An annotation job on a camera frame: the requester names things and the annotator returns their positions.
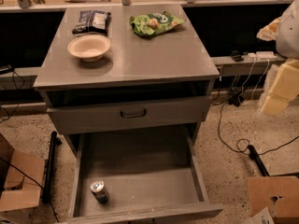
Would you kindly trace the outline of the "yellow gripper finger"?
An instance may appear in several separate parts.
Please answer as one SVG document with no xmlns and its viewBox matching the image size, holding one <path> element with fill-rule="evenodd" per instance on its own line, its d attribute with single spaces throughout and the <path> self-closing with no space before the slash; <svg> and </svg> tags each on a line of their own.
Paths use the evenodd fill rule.
<svg viewBox="0 0 299 224">
<path fill-rule="evenodd" d="M 278 68 L 261 106 L 261 112 L 268 116 L 279 115 L 298 95 L 299 60 L 291 59 Z"/>
<path fill-rule="evenodd" d="M 260 29 L 257 33 L 257 37 L 263 41 L 272 41 L 277 39 L 278 25 L 281 18 L 278 17 L 271 21 L 264 28 Z"/>
</svg>

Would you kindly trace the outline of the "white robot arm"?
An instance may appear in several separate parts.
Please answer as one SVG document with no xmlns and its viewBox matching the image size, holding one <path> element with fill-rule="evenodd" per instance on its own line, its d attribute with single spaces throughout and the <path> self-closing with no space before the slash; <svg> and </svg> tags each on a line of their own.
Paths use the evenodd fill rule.
<svg viewBox="0 0 299 224">
<path fill-rule="evenodd" d="M 276 116 L 299 95 L 299 0 L 294 0 L 283 14 L 261 29 L 257 37 L 276 41 L 276 50 L 286 58 L 273 64 L 266 75 L 259 106 L 268 116 Z"/>
</svg>

